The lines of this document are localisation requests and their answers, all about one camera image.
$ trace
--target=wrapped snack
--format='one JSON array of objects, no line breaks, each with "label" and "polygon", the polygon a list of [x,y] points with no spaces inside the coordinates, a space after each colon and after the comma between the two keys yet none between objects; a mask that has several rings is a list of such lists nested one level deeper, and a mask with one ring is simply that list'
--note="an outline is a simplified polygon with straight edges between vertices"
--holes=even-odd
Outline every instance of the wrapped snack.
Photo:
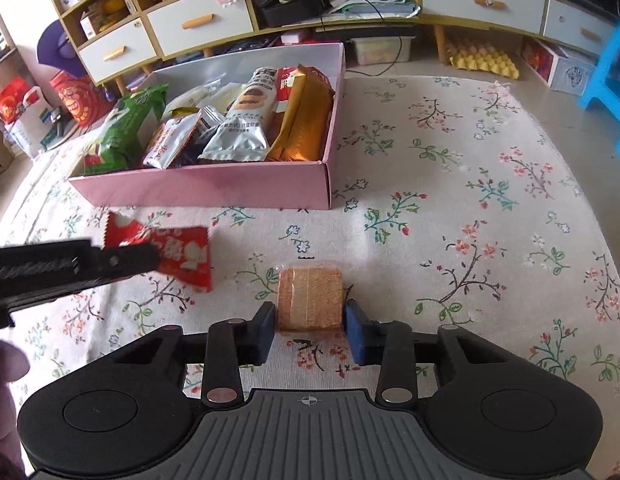
[{"label": "wrapped snack", "polygon": [[325,265],[279,271],[279,330],[338,330],[342,307],[343,278],[338,268]]},{"label": "wrapped snack", "polygon": [[266,131],[277,102],[278,73],[276,68],[254,72],[199,158],[244,162],[266,158]]},{"label": "wrapped snack", "polygon": [[113,211],[108,213],[104,249],[144,242],[152,243],[159,250],[158,272],[206,292],[212,290],[207,227],[158,229]]},{"label": "wrapped snack", "polygon": [[315,73],[319,76],[326,85],[330,86],[330,80],[321,72],[318,68],[314,66],[293,66],[290,68],[282,68],[281,79],[279,83],[279,89],[277,90],[277,99],[279,100],[279,104],[277,105],[277,112],[284,112],[286,103],[290,99],[290,94],[292,93],[292,88],[295,84],[295,79],[299,74],[307,74],[308,72]]},{"label": "wrapped snack", "polygon": [[224,120],[225,117],[215,108],[211,106],[201,108],[201,118],[199,119],[199,124],[197,124],[197,130],[174,161],[172,167],[177,168],[198,164],[200,162],[199,155],[201,155],[207,143],[210,142],[210,139],[215,136],[217,126]]},{"label": "wrapped snack", "polygon": [[267,154],[268,160],[309,161],[321,157],[334,92],[329,80],[317,72],[299,65],[281,131]]},{"label": "wrapped snack", "polygon": [[243,92],[246,88],[247,85],[241,83],[228,83],[218,92],[203,99],[197,106],[199,108],[203,108],[205,106],[215,108],[225,117],[237,97],[241,95],[241,92]]},{"label": "wrapped snack", "polygon": [[164,84],[122,97],[84,153],[84,173],[135,168],[163,114],[167,91]]},{"label": "wrapped snack", "polygon": [[[285,150],[285,147],[290,139],[290,131],[292,130],[292,126],[294,126],[296,113],[301,105],[307,75],[308,72],[306,67],[299,65],[298,68],[294,69],[294,75],[289,75],[285,79],[285,87],[283,86],[283,78],[281,79],[281,86],[279,87],[278,96],[280,99],[280,104],[284,104],[284,113],[283,118],[281,119],[279,134],[275,138],[269,152],[267,152],[267,160],[281,160],[283,150]],[[290,81],[293,82],[292,88],[287,86]]]},{"label": "wrapped snack", "polygon": [[179,97],[170,101],[170,103],[165,107],[165,112],[163,113],[161,120],[169,119],[171,117],[171,111],[174,110],[174,108],[199,108],[199,103],[201,100],[215,94],[218,91],[220,84],[221,80],[217,79],[216,81],[197,86],[191,90],[188,90],[184,94],[179,95]]},{"label": "wrapped snack", "polygon": [[175,108],[172,110],[174,117],[161,121],[145,152],[144,166],[159,170],[170,167],[199,124],[200,110],[195,108],[196,113],[191,113],[190,110],[191,108]]}]

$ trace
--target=gold snack package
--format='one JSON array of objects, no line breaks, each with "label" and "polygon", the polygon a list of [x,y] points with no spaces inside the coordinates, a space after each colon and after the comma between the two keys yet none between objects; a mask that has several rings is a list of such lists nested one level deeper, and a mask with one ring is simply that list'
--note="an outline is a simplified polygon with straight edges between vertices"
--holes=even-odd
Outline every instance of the gold snack package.
[{"label": "gold snack package", "polygon": [[333,98],[330,85],[315,73],[308,72],[301,103],[279,160],[308,162],[321,158]]},{"label": "gold snack package", "polygon": [[281,129],[279,130],[277,139],[272,144],[269,152],[267,152],[266,160],[281,160],[283,150],[285,150],[290,139],[290,132],[295,123],[296,113],[301,105],[307,74],[307,69],[303,65],[297,67],[292,89],[287,100],[287,108],[283,114]]}]

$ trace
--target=red snack package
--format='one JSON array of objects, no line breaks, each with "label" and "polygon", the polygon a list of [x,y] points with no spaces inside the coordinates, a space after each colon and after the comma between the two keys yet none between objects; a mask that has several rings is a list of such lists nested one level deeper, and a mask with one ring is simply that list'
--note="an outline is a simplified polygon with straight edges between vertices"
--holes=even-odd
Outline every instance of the red snack package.
[{"label": "red snack package", "polygon": [[104,248],[150,242],[161,256],[158,272],[212,290],[207,227],[158,229],[110,211],[103,242]]},{"label": "red snack package", "polygon": [[[327,84],[330,88],[332,85],[330,84],[330,80],[325,77],[323,72],[321,72],[318,68],[314,66],[305,67],[308,72],[314,72],[317,76],[323,79],[324,83]],[[281,76],[281,81],[279,83],[279,89],[277,90],[277,100],[279,102],[287,101],[290,98],[290,92],[292,91],[292,85],[295,83],[295,75],[297,74],[297,67],[293,66],[290,68],[282,68],[279,73]]]}]

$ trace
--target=egg tray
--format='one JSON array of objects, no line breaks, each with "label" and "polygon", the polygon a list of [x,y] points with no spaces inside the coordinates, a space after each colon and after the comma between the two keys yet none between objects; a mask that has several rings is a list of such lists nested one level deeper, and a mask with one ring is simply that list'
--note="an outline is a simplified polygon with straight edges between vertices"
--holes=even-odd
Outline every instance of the egg tray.
[{"label": "egg tray", "polygon": [[445,43],[450,64],[460,70],[482,70],[497,75],[519,79],[519,70],[508,54],[497,50],[490,43],[455,38]]}]

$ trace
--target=floral rug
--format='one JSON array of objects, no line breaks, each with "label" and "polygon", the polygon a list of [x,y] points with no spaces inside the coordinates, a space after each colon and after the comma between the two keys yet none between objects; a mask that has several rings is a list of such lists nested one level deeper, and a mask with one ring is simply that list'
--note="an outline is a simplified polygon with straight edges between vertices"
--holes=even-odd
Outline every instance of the floral rug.
[{"label": "floral rug", "polygon": [[[276,301],[275,267],[328,260],[371,318],[469,330],[584,388],[604,415],[589,466],[620,472],[620,282],[561,156],[503,86],[457,78],[346,81],[331,211],[125,208],[155,226],[209,225],[215,290],[148,274],[16,313],[0,334],[32,371],[17,405],[55,378],[164,324],[205,331]],[[0,226],[0,246],[101,239],[107,211],[65,177],[85,139],[41,156]],[[433,391],[431,365],[417,369]],[[278,337],[243,386],[374,388],[342,340]],[[186,392],[200,394],[202,367]]]}]

